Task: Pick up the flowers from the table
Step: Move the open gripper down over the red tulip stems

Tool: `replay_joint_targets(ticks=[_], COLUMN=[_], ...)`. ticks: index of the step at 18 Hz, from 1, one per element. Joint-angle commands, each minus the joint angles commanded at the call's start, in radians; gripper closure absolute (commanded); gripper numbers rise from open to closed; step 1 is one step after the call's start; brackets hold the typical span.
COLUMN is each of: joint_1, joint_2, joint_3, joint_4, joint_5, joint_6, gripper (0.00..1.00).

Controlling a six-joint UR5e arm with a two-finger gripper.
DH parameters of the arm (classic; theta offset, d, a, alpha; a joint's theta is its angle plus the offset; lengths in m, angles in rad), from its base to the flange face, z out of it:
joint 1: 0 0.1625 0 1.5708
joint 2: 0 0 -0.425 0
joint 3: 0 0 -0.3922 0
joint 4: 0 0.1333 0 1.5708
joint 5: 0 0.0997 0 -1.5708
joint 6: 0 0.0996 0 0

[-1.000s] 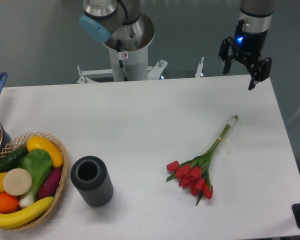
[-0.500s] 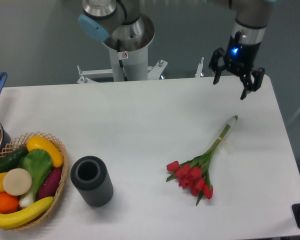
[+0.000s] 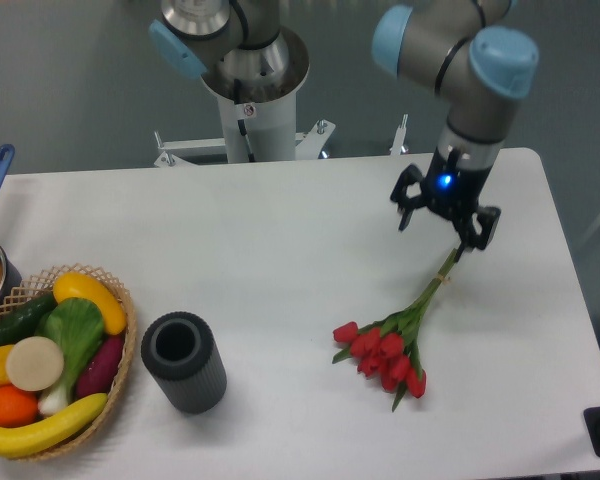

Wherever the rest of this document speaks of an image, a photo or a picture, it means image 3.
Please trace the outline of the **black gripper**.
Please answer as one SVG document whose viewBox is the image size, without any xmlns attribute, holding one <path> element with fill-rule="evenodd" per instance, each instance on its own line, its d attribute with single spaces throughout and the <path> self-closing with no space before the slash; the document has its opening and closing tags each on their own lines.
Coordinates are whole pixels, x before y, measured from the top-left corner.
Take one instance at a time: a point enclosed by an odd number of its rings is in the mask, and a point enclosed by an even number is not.
<svg viewBox="0 0 600 480">
<path fill-rule="evenodd" d="M 485 250 L 501 216 L 499 207 L 479 205 L 479 196 L 490 172 L 491 167 L 462 169 L 458 162 L 449 163 L 438 150 L 433 154 L 425 177 L 417 165 L 410 164 L 401 172 L 390 194 L 390 200 L 401 215 L 398 230 L 404 231 L 413 212 L 426 205 L 447 220 L 456 218 L 452 224 L 460 245 L 454 256 L 455 263 L 466 251 Z M 410 187 L 417 187 L 419 193 L 410 196 Z"/>
</svg>

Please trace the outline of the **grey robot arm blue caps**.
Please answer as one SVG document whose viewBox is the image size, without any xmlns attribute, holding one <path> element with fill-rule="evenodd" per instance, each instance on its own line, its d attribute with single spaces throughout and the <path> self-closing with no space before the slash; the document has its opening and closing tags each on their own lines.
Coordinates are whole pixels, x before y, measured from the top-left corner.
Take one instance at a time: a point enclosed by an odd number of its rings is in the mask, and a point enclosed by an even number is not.
<svg viewBox="0 0 600 480">
<path fill-rule="evenodd" d="M 278 3 L 164 1 L 160 9 L 149 37 L 168 65 L 215 95 L 228 160 L 298 159 L 296 94 L 310 62 Z M 511 9 L 509 1 L 397 5 L 371 42 L 382 70 L 449 103 L 428 170 L 407 167 L 390 198 L 402 226 L 421 208 L 449 221 L 461 252 L 493 237 L 501 212 L 479 197 L 539 63 L 531 38 L 500 25 Z"/>
</svg>

